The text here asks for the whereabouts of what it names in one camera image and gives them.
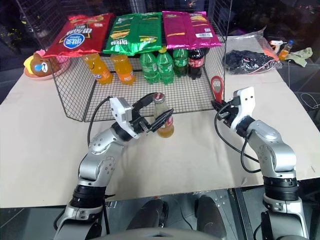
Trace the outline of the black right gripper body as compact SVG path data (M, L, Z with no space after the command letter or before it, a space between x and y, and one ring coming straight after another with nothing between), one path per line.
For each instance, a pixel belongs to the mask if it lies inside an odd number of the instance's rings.
M239 112L239 108L232 104L230 109L221 109L217 110L217 112L217 120L223 121L226 126L230 127Z

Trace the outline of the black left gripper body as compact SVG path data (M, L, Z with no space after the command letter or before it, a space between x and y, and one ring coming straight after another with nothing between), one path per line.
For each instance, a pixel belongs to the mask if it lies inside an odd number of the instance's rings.
M148 133L152 131L152 125L146 120L145 117L141 116L140 111L142 108L146 107L146 105L143 104L133 104L132 105L132 110L131 110L131 115L132 115L132 120L130 121L130 125L133 128L133 131L136 134L141 134L141 133Z

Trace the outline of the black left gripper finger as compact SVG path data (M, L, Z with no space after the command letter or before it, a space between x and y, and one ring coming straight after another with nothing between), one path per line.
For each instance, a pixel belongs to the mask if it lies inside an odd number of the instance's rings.
M173 124L172 114L174 112L173 108L165 110L159 116L155 118L155 121L150 125L149 131L156 132L163 126L169 127Z
M147 95L145 95L144 97L140 98L138 101L136 101L132 107L135 110L140 110L146 106L148 106L149 104L151 104L153 102L153 97L154 94L156 94L155 92L149 93Z

